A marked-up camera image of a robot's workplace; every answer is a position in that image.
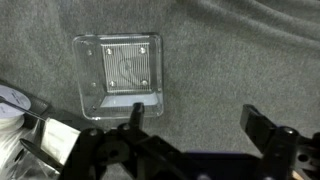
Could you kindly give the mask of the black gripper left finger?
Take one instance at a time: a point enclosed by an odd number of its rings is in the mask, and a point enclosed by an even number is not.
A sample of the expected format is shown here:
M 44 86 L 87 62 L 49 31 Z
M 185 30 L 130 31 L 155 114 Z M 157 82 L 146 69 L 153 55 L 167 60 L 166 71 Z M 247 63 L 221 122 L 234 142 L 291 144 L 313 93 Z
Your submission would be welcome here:
M 145 114 L 144 104 L 141 102 L 133 104 L 133 110 L 130 115 L 129 125 L 136 128 L 141 128 Z

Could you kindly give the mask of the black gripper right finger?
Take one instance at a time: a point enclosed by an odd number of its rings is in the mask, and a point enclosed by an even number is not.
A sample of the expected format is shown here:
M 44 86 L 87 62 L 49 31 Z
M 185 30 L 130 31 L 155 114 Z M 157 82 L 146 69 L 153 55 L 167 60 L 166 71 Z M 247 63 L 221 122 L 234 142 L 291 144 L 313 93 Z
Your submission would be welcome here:
M 272 140 L 277 126 L 254 105 L 243 105 L 240 126 L 264 156 L 271 156 L 273 154 Z

